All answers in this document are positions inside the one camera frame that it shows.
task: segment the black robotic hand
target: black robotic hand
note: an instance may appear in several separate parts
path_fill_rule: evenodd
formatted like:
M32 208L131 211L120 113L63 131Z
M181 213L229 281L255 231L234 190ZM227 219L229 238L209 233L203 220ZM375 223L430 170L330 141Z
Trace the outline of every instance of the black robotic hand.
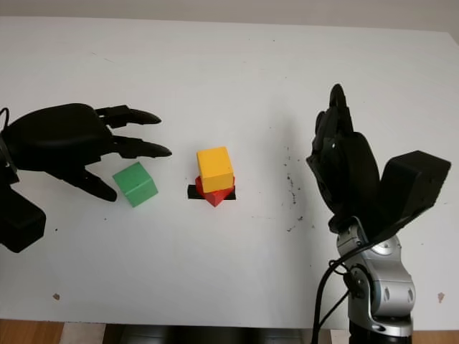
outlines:
M0 134L0 243L20 252L43 235L46 216L34 204L11 189L19 179L16 170L44 171L107 201L116 192L86 171L86 165L108 153L123 158L170 156L161 145L138 138L115 136L107 128L128 123L157 124L150 113L125 105L93 109L68 104L34 111L5 127Z

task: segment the stacked cubes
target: stacked cubes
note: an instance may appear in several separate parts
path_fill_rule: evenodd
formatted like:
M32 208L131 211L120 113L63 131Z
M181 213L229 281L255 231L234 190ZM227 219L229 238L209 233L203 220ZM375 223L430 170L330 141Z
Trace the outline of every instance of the stacked cubes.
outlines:
M197 153L199 177L196 190L211 205L218 206L235 189L235 176L225 147Z

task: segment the white wall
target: white wall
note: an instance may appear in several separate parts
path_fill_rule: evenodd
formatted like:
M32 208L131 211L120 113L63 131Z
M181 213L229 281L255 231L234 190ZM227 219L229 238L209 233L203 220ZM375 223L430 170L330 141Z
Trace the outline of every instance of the white wall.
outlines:
M459 42L458 0L0 0L0 15L421 29Z

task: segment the black cable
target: black cable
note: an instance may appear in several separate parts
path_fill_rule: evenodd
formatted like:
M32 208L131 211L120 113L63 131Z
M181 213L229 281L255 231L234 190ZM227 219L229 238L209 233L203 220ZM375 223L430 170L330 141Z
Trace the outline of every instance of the black cable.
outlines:
M352 258L353 256L366 251L374 246L374 244L368 243L361 247L356 247L351 251L347 252L344 256L337 259L334 263L330 265L330 267L325 271L323 274L320 283L318 284L317 288L317 295L316 295L316 306L314 309L314 325L313 325L313 337L311 340L311 344L318 344L318 333L321 329L320 325L320 318L321 318L321 306L322 306L322 296L323 290L325 289L325 284L327 283L328 278L334 272L334 270L343 264L346 260Z
M5 113L5 115L6 115L5 123L3 124L3 129L5 129L8 126L8 122L9 122L9 108L4 107L3 109L1 109L0 110L0 117L1 117L1 115L3 115L3 113Z
M339 307L339 305L341 303L343 303L343 301L349 296L349 291L347 290L346 293L344 293L344 295L341 297L341 299L339 299L335 305L328 311L327 314L325 314L325 317L322 318L322 320L320 321L320 323L318 324L319 327L321 328L323 326L323 324L325 324L325 321L327 321L327 319L330 317L331 313L333 313L336 308Z
M328 262L328 266L330 267L335 261L336 260L332 259L330 262ZM346 265L344 265L343 263L341 263L340 266L343 267L346 270L346 272L340 272L337 269L335 269L333 271L335 274L339 274L340 276L344 276L346 273L350 272L349 268Z

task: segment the silver robotic arm joint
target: silver robotic arm joint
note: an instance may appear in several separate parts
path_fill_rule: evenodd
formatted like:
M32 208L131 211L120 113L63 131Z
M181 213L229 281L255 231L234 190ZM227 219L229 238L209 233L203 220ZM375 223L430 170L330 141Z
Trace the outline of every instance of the silver robotic arm joint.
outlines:
M363 244L366 237L358 221L338 236L341 256ZM349 296L349 320L361 328L392 337L412 335L410 313L416 292L401 252L402 246L393 236L344 263L359 288L357 295Z

